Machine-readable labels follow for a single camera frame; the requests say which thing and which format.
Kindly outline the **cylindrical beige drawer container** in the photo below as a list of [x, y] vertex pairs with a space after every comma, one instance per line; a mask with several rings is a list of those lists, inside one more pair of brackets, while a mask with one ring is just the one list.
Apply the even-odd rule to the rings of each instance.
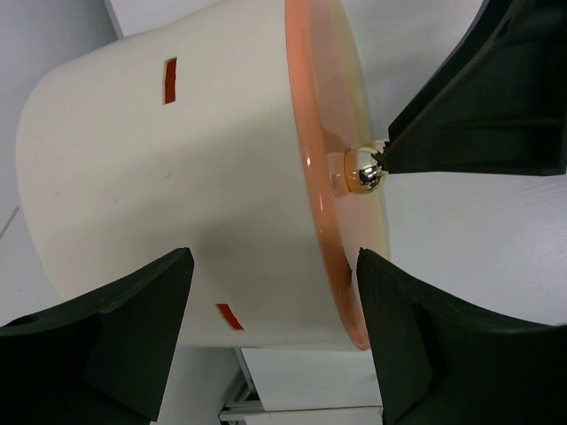
[[187, 247], [182, 344], [365, 351], [374, 147], [339, 1], [221, 1], [43, 77], [16, 171], [61, 298]]

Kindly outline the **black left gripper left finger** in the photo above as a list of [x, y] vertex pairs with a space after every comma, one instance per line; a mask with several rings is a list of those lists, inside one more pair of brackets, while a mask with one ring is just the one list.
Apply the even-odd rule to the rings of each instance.
[[3, 424], [150, 424], [159, 417], [194, 260], [179, 248], [1, 328]]

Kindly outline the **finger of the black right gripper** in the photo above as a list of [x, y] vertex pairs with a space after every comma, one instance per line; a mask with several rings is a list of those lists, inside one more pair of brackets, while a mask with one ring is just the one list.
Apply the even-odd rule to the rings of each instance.
[[565, 2], [483, 2], [388, 135], [393, 174], [564, 174]]

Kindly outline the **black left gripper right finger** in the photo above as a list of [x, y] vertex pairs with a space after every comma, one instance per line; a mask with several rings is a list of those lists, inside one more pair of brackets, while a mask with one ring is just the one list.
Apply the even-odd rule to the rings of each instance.
[[356, 274], [384, 423], [565, 423], [565, 326], [473, 305], [368, 249]]

